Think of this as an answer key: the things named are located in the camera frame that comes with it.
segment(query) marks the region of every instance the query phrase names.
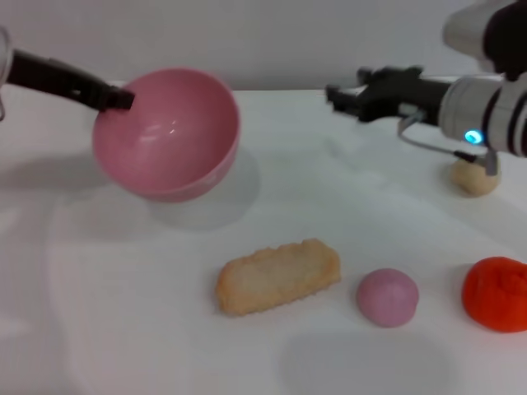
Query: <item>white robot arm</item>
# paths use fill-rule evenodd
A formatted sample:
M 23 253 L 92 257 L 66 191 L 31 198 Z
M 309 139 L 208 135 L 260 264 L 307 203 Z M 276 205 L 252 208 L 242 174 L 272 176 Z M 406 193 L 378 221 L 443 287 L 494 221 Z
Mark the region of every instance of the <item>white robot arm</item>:
M 525 38 L 527 0 L 487 0 L 453 14 L 443 39 L 452 49 L 490 63 L 502 78 L 462 77 L 450 84 L 422 79 L 419 67 L 362 69 L 357 79 L 365 90 L 349 95 L 338 86 L 327 86 L 327 99 L 335 111 L 361 122 L 395 116 L 438 126 L 448 138 L 485 146 L 489 154 L 484 165 L 492 174 L 497 171 L 497 151 L 527 156 Z

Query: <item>white table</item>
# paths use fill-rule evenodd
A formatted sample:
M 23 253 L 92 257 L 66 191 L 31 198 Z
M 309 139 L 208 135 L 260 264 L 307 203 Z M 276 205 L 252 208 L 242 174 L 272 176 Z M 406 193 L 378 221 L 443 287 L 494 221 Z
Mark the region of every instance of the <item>white table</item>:
M 479 327 L 459 287 L 481 258 L 527 260 L 527 160 L 503 156 L 500 188 L 467 199 L 445 182 L 453 159 L 400 142 L 394 120 L 357 125 L 315 91 L 241 92 L 224 182 L 156 205 L 97 169 L 94 112 L 2 93 L 2 395 L 525 394 L 527 333 Z M 264 314 L 217 312 L 226 261 L 310 237 L 340 252 L 340 284 Z M 419 285 L 403 328 L 373 327 L 352 302 L 380 267 Z

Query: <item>small bun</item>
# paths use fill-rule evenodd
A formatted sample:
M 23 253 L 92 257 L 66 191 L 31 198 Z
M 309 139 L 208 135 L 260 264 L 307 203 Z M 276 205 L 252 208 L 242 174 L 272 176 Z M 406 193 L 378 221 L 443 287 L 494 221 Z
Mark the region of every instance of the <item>small bun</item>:
M 450 181 L 472 197 L 488 195 L 500 183 L 500 173 L 487 175 L 481 165 L 458 159 L 450 170 Z

